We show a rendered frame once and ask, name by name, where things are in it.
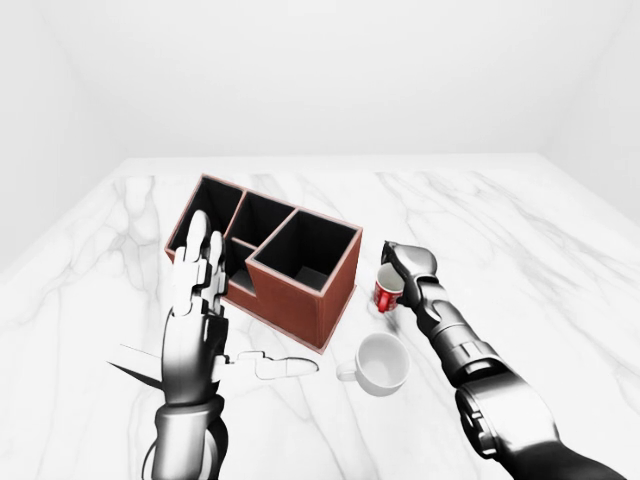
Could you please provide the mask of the red-brown desk caddy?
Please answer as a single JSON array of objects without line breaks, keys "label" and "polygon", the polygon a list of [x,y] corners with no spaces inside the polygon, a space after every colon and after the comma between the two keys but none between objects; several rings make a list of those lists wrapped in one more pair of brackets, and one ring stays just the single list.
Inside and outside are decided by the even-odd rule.
[{"label": "red-brown desk caddy", "polygon": [[204,211],[226,244],[226,301],[321,353],[355,289],[362,228],[203,175],[165,245]]}]

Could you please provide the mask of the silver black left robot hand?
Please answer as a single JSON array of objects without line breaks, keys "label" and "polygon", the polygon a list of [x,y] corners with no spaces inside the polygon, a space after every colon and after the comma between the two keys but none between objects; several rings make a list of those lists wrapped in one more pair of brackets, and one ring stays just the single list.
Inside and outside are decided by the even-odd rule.
[{"label": "silver black left robot hand", "polygon": [[225,242],[207,214],[196,211],[186,243],[173,261],[172,307],[161,357],[161,377],[170,404],[199,404],[222,380],[234,377],[272,381],[307,376],[319,371],[308,358],[274,359],[265,352],[225,353],[229,321],[221,299],[228,292]]}]

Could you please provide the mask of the red mug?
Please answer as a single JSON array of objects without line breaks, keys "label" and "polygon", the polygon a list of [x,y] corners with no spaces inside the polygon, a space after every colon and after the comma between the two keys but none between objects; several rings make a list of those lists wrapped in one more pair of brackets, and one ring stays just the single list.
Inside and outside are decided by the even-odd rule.
[{"label": "red mug", "polygon": [[404,285],[404,280],[391,263],[385,263],[379,268],[373,300],[380,313],[396,308],[397,300],[403,294]]}]

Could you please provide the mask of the white mug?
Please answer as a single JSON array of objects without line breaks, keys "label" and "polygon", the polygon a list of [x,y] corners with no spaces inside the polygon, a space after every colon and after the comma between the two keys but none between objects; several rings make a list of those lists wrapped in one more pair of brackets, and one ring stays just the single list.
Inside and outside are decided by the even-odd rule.
[{"label": "white mug", "polygon": [[404,344],[389,333],[377,332],[363,339],[352,360],[337,367],[336,377],[357,382],[369,395],[384,397],[405,383],[410,368]]}]

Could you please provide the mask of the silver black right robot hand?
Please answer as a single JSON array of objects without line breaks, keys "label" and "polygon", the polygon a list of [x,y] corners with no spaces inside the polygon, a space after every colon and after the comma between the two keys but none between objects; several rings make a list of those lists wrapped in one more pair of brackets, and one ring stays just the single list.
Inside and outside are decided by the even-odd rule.
[{"label": "silver black right robot hand", "polygon": [[427,337],[439,327],[442,317],[435,311],[436,301],[448,301],[446,290],[436,276],[437,260],[424,247],[386,241],[381,261],[390,263],[404,281],[403,293],[397,303],[410,308],[417,317],[419,330]]}]

